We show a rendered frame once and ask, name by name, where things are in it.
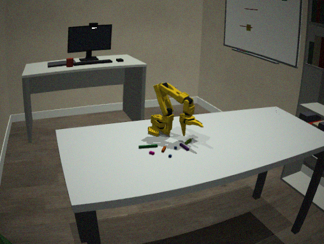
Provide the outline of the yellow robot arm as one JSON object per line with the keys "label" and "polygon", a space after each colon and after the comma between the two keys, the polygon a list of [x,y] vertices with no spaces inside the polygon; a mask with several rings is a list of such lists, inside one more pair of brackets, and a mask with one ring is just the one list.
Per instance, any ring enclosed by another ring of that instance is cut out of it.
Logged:
{"label": "yellow robot arm", "polygon": [[187,93],[180,92],[178,89],[176,89],[169,83],[157,84],[154,86],[154,90],[156,92],[158,103],[163,113],[163,116],[152,116],[152,126],[148,126],[148,134],[159,137],[159,131],[161,131],[164,134],[170,135],[170,130],[172,130],[174,114],[172,114],[173,107],[168,95],[177,100],[180,104],[184,104],[183,113],[187,116],[192,116],[195,112],[193,99],[190,98]]}

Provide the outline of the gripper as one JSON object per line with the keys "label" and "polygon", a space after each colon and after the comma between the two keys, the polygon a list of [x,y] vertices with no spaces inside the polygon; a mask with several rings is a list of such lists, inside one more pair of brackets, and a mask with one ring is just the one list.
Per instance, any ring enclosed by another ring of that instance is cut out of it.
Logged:
{"label": "gripper", "polygon": [[198,120],[196,120],[194,116],[190,116],[190,115],[187,116],[184,113],[180,114],[179,122],[181,125],[183,136],[185,136],[185,133],[186,133],[186,125],[196,125],[196,126],[200,126],[203,128],[202,123],[199,122]]}

